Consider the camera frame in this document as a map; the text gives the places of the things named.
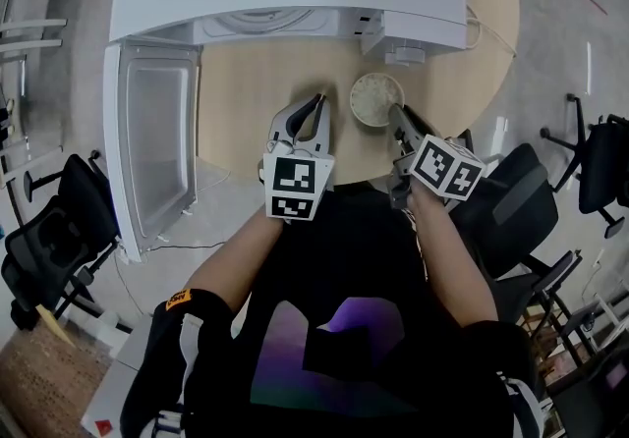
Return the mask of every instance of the person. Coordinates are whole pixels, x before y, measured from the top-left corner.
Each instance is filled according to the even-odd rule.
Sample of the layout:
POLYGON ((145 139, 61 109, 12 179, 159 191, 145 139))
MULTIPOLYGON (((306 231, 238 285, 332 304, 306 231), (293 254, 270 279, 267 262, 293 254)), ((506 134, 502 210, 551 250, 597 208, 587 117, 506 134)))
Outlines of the person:
POLYGON ((123 436, 541 437, 527 334, 497 321, 442 201, 416 180, 408 201, 413 217, 375 190, 327 192, 312 222, 291 224, 261 208, 155 310, 123 436))

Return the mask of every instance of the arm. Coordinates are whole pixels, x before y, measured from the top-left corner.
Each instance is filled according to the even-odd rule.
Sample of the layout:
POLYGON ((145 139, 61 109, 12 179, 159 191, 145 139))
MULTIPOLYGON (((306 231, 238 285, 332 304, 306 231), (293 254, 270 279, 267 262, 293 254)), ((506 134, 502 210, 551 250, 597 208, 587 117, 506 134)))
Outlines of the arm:
POLYGON ((267 218, 264 207, 215 254, 199 267, 186 288, 208 290, 238 312, 257 272, 279 239, 284 220, 267 218))
POLYGON ((441 303, 461 326, 497 321, 493 296, 440 200, 411 180, 409 207, 415 215, 430 283, 441 303))

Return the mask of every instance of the bowl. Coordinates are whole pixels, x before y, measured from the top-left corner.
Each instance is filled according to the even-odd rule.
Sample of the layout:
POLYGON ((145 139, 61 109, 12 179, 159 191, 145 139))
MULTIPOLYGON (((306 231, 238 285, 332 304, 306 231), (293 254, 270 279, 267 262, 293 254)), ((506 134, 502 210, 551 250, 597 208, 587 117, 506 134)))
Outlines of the bowl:
POLYGON ((389 108, 393 104, 404 106, 404 90, 396 79, 387 74, 366 74, 352 87, 352 113, 370 128, 384 128, 389 125, 389 108))

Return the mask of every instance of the light wood tabletop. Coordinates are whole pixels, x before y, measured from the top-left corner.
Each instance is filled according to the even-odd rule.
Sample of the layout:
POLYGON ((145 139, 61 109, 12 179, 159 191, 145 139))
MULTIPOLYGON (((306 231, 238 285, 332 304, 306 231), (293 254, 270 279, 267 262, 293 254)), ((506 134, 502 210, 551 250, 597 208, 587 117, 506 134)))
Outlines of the light wood tabletop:
MULTIPOLYGON (((519 0, 468 0, 468 5, 516 46, 519 0)), ((470 26, 470 44, 477 35, 470 26)), ((383 132, 367 133, 350 109, 349 94, 360 76, 391 75, 402 85, 406 104, 450 137, 468 129, 487 108, 512 60, 511 50, 488 31, 474 49, 431 56, 410 68, 363 58, 356 40, 275 38, 207 46, 201 56, 198 155, 255 178, 273 116, 326 89, 332 103, 334 183, 384 176, 392 168, 390 139, 383 132)))

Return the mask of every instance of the floor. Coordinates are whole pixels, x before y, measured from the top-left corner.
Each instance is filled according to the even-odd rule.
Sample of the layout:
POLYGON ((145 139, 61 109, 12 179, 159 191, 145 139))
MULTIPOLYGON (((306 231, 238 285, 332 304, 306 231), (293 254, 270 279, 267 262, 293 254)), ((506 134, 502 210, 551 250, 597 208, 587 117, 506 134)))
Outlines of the floor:
MULTIPOLYGON (((57 33, 64 46, 42 52, 29 66, 30 105, 23 120, 33 147, 43 150, 62 143, 66 154, 76 152, 83 157, 93 149, 103 149, 102 55, 111 1, 47 2, 47 17, 68 18, 69 24, 57 33)), ((596 0, 606 13, 589 0, 520 1, 518 57, 502 89, 472 127, 472 134, 480 156, 508 153, 519 143, 530 142, 551 181, 556 182, 568 155, 542 141, 539 129, 549 126, 559 136, 575 137, 574 108, 565 102, 566 92, 583 96, 590 122, 607 113, 629 115, 629 103, 623 97, 629 73, 629 0, 596 0), (590 83, 588 45, 592 54, 590 83)), ((24 5, 12 14, 14 19, 28 19, 33 12, 24 5)), ((33 175, 58 170, 62 165, 63 159, 59 159, 33 175)), ((209 164, 199 163, 199 169, 200 191, 227 174, 209 164)), ((20 193, 23 215, 27 219, 34 216, 54 191, 54 186, 38 191, 32 204, 20 193)), ((583 306, 595 292, 612 294, 619 288, 619 276, 627 273, 629 262, 629 224, 606 241, 602 219, 596 214, 580 214, 577 195, 578 188, 572 185, 557 196, 559 224, 535 253, 553 263, 568 249, 582 251, 584 262, 561 293, 571 308, 583 306)), ((199 202, 192 207, 193 216, 182 217, 166 237, 170 245, 211 246, 229 238, 262 203, 260 184, 229 176, 200 192, 199 202)), ((624 214, 618 206, 611 206, 610 211, 624 214)), ((214 250, 163 249, 158 254, 149 253, 142 265, 126 265, 110 258, 96 274, 90 290, 98 303, 133 325, 141 312, 152 311, 178 291, 214 250)))

